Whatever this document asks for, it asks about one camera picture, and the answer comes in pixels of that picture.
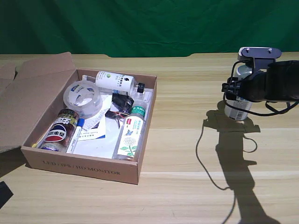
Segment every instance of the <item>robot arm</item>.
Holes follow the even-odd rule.
[[[251,74],[243,79],[233,77],[227,83],[222,84],[222,92],[229,100],[241,97],[250,102],[287,102],[288,110],[290,102],[299,101],[299,61],[281,61],[276,59],[281,56],[281,51],[275,48],[240,48],[237,63],[245,63],[251,68]]]

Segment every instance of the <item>roll of tape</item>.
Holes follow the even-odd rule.
[[[90,118],[102,107],[99,88],[90,81],[77,81],[64,92],[64,103],[76,111],[80,118]]]

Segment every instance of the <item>box flap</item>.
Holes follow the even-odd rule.
[[[24,62],[15,79],[44,76],[73,69],[75,65],[71,59],[71,53],[65,52]]]
[[[70,53],[24,63],[0,95],[0,152],[23,145],[75,71]]]
[[[0,95],[14,80],[15,65],[8,63],[0,68]]]

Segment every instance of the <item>blue marker cap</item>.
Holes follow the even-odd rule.
[[[83,127],[83,125],[84,125],[84,121],[85,121],[85,120],[84,120],[83,118],[79,118],[77,126],[79,126],[79,127]]]

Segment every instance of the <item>pepsi can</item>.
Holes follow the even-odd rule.
[[[40,148],[66,152],[78,120],[79,115],[75,111],[70,109],[61,110]]]

